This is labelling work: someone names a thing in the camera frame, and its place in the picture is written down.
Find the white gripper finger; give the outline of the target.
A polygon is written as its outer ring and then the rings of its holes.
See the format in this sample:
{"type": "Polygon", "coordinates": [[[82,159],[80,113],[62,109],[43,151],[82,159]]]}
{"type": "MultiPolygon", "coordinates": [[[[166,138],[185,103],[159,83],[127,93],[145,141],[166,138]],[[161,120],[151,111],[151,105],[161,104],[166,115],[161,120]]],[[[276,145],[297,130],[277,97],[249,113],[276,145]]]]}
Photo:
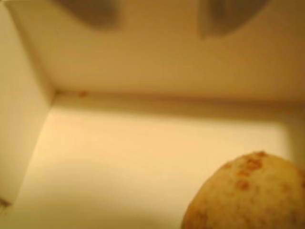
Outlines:
{"type": "Polygon", "coordinates": [[[95,30],[112,30],[121,25],[118,0],[55,0],[54,3],[95,30]]]}
{"type": "Polygon", "coordinates": [[[267,0],[200,0],[199,35],[202,39],[226,36],[247,24],[267,0]]]}

